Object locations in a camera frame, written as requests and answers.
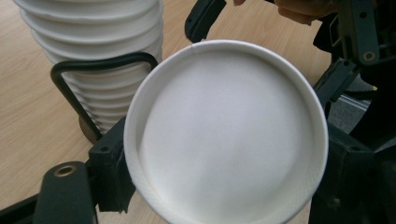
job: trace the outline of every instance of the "white paper cup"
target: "white paper cup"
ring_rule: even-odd
[[[23,9],[21,17],[31,29],[50,39],[74,44],[105,44],[139,36],[157,25],[163,14],[162,2],[157,3],[140,17],[103,24],[51,21]]]
[[[158,0],[77,0],[75,2],[14,0],[14,2],[20,8],[43,19],[82,24],[129,20],[146,13],[155,4],[158,4]]]
[[[169,223],[284,223],[327,158],[326,120],[300,72],[240,41],[194,44],[157,66],[129,108],[132,180]]]

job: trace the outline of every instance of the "paper cup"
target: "paper cup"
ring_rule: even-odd
[[[157,66],[129,108],[132,180],[169,223],[284,223],[311,199],[326,120],[300,72],[268,49],[206,41]]]

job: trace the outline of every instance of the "light wood surface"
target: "light wood surface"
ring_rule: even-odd
[[[195,0],[163,0],[163,58],[191,44],[184,21]],[[330,62],[313,39],[320,23],[298,24],[276,7],[231,0],[208,39],[238,39],[266,47],[289,60],[314,84]],[[51,63],[31,36],[12,1],[0,1],[0,210],[40,189],[44,173],[65,161],[85,161],[92,144],[78,116],[50,80]],[[307,206],[290,223],[307,223]],[[100,223],[165,223],[136,193],[128,214],[100,213]]]

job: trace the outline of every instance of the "black metal frame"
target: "black metal frame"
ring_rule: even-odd
[[[388,3],[390,9],[395,9],[391,0]],[[220,13],[221,8],[211,10]],[[342,47],[343,55],[335,58],[314,87],[325,110],[345,92],[362,68],[396,61],[395,43],[386,38],[383,41],[383,31],[395,31],[376,29],[378,20],[382,19],[374,14],[372,0],[348,0],[340,7],[329,29],[332,48]],[[196,20],[188,17],[186,22],[192,21]],[[390,23],[394,28],[395,18]],[[209,28],[210,25],[205,26],[203,34],[191,34],[200,40]],[[56,77],[65,71],[59,67],[61,65],[52,71]],[[55,83],[61,83],[60,90],[64,89],[64,82],[55,80]],[[64,94],[68,100],[69,93]],[[35,223],[70,223],[70,220],[97,223],[94,210],[97,204],[103,212],[127,211],[134,185],[123,154],[123,125],[124,119],[103,137],[97,135],[99,141],[90,150],[90,159],[85,164],[74,161],[49,170],[40,193],[0,211],[0,223],[31,223],[32,220]],[[363,219],[365,223],[396,223],[396,147],[374,153],[330,123],[328,127],[329,157],[312,200],[309,223],[361,224]],[[54,200],[54,195],[60,194],[64,197]]]

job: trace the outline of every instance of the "black mechanical part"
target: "black mechanical part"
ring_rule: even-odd
[[[198,0],[184,25],[186,37],[192,43],[205,39],[226,4],[224,0]]]

